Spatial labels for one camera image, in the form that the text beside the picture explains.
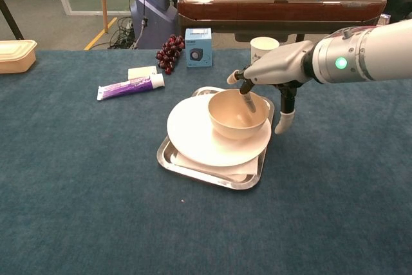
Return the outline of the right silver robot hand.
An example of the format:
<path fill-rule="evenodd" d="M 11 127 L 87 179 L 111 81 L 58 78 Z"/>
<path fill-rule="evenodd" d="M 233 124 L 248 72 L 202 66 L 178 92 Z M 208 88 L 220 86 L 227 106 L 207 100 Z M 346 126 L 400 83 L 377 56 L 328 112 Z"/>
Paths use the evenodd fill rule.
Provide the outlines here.
<path fill-rule="evenodd" d="M 304 72 L 305 56 L 314 47 L 311 41 L 282 45 L 242 70 L 232 72 L 228 84 L 242 81 L 239 91 L 246 95 L 255 85 L 273 85 L 281 92 L 281 112 L 274 133 L 280 135 L 292 125 L 297 89 L 310 80 Z"/>

